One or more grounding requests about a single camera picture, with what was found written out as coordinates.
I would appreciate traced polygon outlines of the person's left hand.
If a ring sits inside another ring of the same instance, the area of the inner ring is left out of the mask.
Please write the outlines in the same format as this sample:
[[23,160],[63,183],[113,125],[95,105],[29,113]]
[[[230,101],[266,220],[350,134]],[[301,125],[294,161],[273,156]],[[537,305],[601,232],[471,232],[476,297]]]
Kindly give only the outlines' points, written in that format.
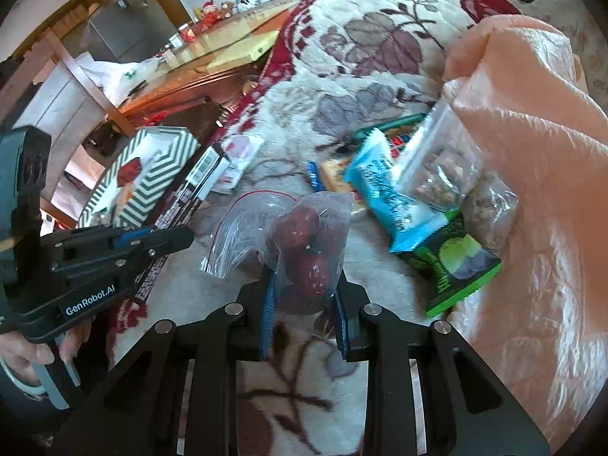
[[[86,343],[91,334],[92,320],[87,319],[65,334],[59,346],[59,356],[64,363],[71,363],[77,356],[81,345]],[[18,331],[7,332],[1,336],[1,357],[13,374],[25,384],[38,385],[33,369],[34,364],[47,366],[55,361],[55,354],[45,344],[32,344]]]

